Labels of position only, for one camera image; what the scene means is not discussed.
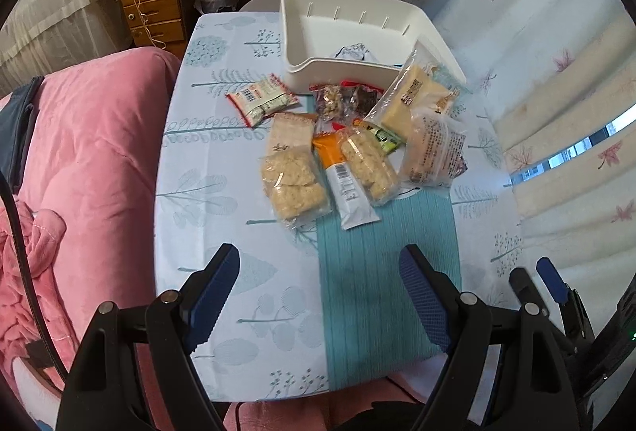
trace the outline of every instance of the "silver screw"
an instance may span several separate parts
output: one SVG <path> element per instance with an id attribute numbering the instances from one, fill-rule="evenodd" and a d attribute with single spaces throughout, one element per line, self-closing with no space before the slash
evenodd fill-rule
<path id="1" fill-rule="evenodd" d="M 477 303 L 477 295 L 470 293 L 470 291 L 465 291 L 459 295 L 459 299 L 467 306 L 474 306 Z"/>
<path id="2" fill-rule="evenodd" d="M 101 304 L 99 304 L 99 307 L 97 308 L 97 310 L 100 315 L 107 315 L 108 313 L 112 311 L 114 307 L 115 307 L 115 304 L 113 304 L 112 302 L 102 302 Z"/>
<path id="3" fill-rule="evenodd" d="M 532 302 L 528 302 L 525 306 L 525 311 L 532 316 L 536 316 L 539 313 L 539 306 L 537 304 L 533 304 Z"/>
<path id="4" fill-rule="evenodd" d="M 173 302 L 177 301 L 177 298 L 179 298 L 179 291 L 168 289 L 167 291 L 161 293 L 161 296 L 159 298 L 164 304 L 172 304 Z"/>

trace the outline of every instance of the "transparent plastic bag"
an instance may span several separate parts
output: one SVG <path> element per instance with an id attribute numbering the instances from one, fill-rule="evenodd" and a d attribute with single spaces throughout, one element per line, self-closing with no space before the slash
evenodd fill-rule
<path id="1" fill-rule="evenodd" d="M 448 113 L 458 92 L 452 92 L 432 79 L 438 67 L 432 54 L 417 41 L 396 79 L 365 121 L 393 133 L 402 142 L 408 142 L 413 106 L 426 106 L 438 113 Z"/>
<path id="2" fill-rule="evenodd" d="M 340 151 L 338 136 L 335 133 L 319 135 L 314 138 L 314 147 L 332 188 L 341 228 L 349 230 L 380 221 L 365 190 L 352 175 L 351 168 Z"/>
<path id="3" fill-rule="evenodd" d="M 356 179 L 367 192 L 371 204 L 384 205 L 399 194 L 398 175 L 374 135 L 359 128 L 338 131 L 340 151 Z"/>
<path id="4" fill-rule="evenodd" d="M 278 219 L 298 228 L 332 211 L 311 148 L 301 146 L 263 158 L 261 175 L 265 194 Z"/>
<path id="5" fill-rule="evenodd" d="M 463 125 L 425 106 L 413 108 L 411 122 L 400 180 L 412 187 L 449 188 L 465 172 Z"/>

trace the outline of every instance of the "tablecloth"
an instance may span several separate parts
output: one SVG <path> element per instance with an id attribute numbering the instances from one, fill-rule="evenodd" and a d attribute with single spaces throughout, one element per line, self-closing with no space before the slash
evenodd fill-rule
<path id="1" fill-rule="evenodd" d="M 281 72 L 280 38 L 278 14 L 201 17 L 163 136 L 157 291 L 180 288 L 223 242 L 237 246 L 241 256 L 238 280 L 212 336 L 192 355 L 212 400 L 300 397 L 330 388 L 316 229 L 290 232 L 275 222 L 258 167 L 271 123 L 246 129 L 225 98 Z M 464 92 L 455 115 L 469 126 L 469 170 L 450 192 L 462 284 L 489 303 L 507 304 L 513 296 L 506 273 L 520 258 L 510 178 L 501 170 L 479 94 Z"/>

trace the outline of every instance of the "pink fabric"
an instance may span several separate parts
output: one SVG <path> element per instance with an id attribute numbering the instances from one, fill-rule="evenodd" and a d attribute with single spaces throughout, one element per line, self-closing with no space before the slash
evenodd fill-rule
<path id="1" fill-rule="evenodd" d="M 159 49 L 128 50 L 50 74 L 36 96 L 18 199 L 23 229 L 46 249 L 34 257 L 44 275 L 36 290 L 53 338 L 69 336 L 56 342 L 67 366 L 101 302 L 132 307 L 155 297 L 155 182 L 179 65 Z M 29 209 L 37 212 L 35 223 Z M 61 237 L 56 256 L 36 224 Z M 2 282 L 11 280 L 2 275 Z M 0 353 L 23 355 L 23 342 L 37 337 L 33 327 L 22 315 L 9 332 L 4 321 Z"/>
<path id="2" fill-rule="evenodd" d="M 395 379 L 416 400 L 425 402 L 412 392 L 402 379 Z M 246 402 L 238 408 L 241 431 L 327 431 L 371 409 L 380 400 L 413 402 L 402 390 L 387 381 L 366 382 L 339 392 L 266 402 Z M 224 424 L 228 431 L 236 431 L 236 404 L 230 406 Z"/>
<path id="3" fill-rule="evenodd" d="M 29 268 L 47 327 L 66 367 L 70 367 L 77 339 L 55 287 L 52 263 L 66 227 L 50 210 L 33 218 L 29 208 L 17 201 L 20 226 L 29 258 Z M 0 210 L 0 367 L 15 388 L 12 364 L 26 357 L 26 344 L 39 334 L 24 294 L 20 269 L 6 210 Z"/>

